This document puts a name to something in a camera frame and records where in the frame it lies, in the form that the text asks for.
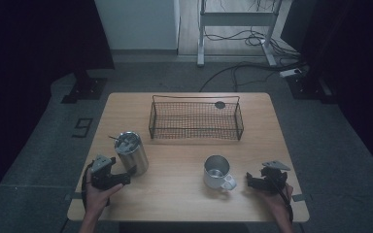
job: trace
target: human hand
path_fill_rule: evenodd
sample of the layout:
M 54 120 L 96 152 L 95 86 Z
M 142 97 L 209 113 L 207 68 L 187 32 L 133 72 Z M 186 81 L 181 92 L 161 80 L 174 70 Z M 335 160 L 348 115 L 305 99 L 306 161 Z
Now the human hand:
M 123 184 L 117 184 L 108 190 L 99 190 L 92 186 L 92 175 L 86 170 L 86 209 L 80 233 L 94 232 L 96 222 L 102 215 L 108 199 L 123 188 Z
M 287 205 L 284 199 L 278 193 L 271 193 L 268 191 L 263 190 L 254 190 L 255 194 L 262 199 L 266 205 L 268 206 L 269 211 L 271 212 L 272 216 L 275 218 L 275 221 L 280 228 L 282 233 L 292 233 L 292 224 L 289 220 L 289 212 L 287 209 Z M 290 201 L 293 187 L 286 183 L 286 186 L 283 188 L 282 192 Z
M 123 188 L 123 184 L 117 184 L 108 190 L 100 190 L 91 183 L 92 175 L 86 172 L 86 212 L 99 218 L 108 203 L 108 199 Z

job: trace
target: black stand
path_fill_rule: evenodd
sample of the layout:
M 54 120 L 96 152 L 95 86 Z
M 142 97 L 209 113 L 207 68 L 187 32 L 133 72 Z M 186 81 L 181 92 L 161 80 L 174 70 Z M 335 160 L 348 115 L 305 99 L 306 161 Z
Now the black stand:
M 104 90 L 107 79 L 90 78 L 86 70 L 74 71 L 75 82 L 69 95 L 65 95 L 62 104 L 75 104 L 78 100 L 98 100 Z
M 329 74 L 326 72 L 314 74 L 312 71 L 304 77 L 287 78 L 294 99 L 321 100 L 324 104 L 336 104 L 336 93 L 327 85 L 326 80 L 329 80 Z

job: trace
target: wire basket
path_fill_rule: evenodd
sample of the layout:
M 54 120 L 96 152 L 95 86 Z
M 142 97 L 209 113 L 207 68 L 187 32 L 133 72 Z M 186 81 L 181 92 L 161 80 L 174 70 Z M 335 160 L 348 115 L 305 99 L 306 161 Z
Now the wire basket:
M 218 138 L 240 140 L 244 132 L 239 96 L 153 96 L 152 139 Z

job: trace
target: glass mug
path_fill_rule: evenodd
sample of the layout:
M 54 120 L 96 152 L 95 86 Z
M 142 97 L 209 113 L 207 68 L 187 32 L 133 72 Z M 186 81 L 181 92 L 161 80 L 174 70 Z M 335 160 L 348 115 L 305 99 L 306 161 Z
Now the glass mug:
M 204 164 L 204 183 L 210 188 L 232 190 L 237 183 L 229 175 L 229 162 L 220 155 L 211 155 Z

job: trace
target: stainless steel cup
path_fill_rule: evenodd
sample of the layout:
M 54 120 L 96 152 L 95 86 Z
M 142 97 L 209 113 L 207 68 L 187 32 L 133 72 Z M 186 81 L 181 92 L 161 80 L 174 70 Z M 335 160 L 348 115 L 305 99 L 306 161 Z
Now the stainless steel cup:
M 144 174 L 149 166 L 141 137 L 134 132 L 121 133 L 115 140 L 115 151 L 126 172 L 132 176 Z
M 204 183 L 210 188 L 232 190 L 237 183 L 229 175 L 229 163 L 220 155 L 211 155 L 204 164 Z

